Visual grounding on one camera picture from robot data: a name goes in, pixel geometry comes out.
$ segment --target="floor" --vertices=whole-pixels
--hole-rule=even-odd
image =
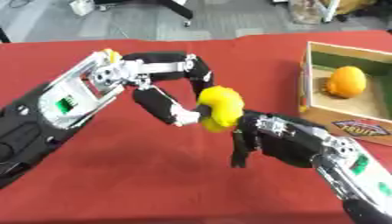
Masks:
[[[17,9],[10,8],[9,1],[0,0],[0,26],[14,42],[233,39],[249,34],[387,28],[386,21],[375,17],[353,17],[345,23],[294,24],[286,5],[273,6],[269,0],[188,0],[186,6],[195,11],[189,28],[182,25],[180,16],[153,0],[125,3],[85,17],[73,14],[70,0],[35,0]]]

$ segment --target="table surface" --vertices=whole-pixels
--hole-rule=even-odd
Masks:
[[[307,41],[392,52],[385,31],[262,35],[234,40],[103,40],[0,45],[0,105],[51,80],[92,51],[186,50],[237,90],[248,109],[295,115],[299,61]],[[160,86],[188,108],[184,80]],[[392,149],[363,143],[392,170]],[[229,133],[166,126],[130,97],[105,108],[77,136],[0,192],[0,223],[349,223],[314,170],[254,153],[229,168]]]

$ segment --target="box label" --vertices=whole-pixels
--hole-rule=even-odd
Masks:
[[[332,122],[353,137],[389,136],[390,133],[368,119]]]

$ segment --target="screw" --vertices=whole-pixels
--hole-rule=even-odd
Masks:
[[[21,116],[27,116],[29,114],[29,109],[24,105],[17,107],[17,111]]]
[[[48,144],[57,144],[59,141],[57,141],[57,140],[54,138],[54,136],[49,136],[49,137],[46,138],[46,142],[47,142]]]

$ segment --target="chair wheel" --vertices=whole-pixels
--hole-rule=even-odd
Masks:
[[[336,19],[338,19],[339,22],[344,23],[348,20],[348,15],[337,15]]]
[[[321,18],[321,24],[329,24],[331,21],[326,21],[325,19]]]
[[[107,11],[109,9],[109,7],[107,5],[105,5],[105,4],[102,4],[102,5],[98,6],[98,9],[100,11]]]
[[[184,22],[184,27],[190,27],[191,26],[191,24],[192,24],[192,21],[190,21],[190,20],[188,20],[188,21],[185,21]]]

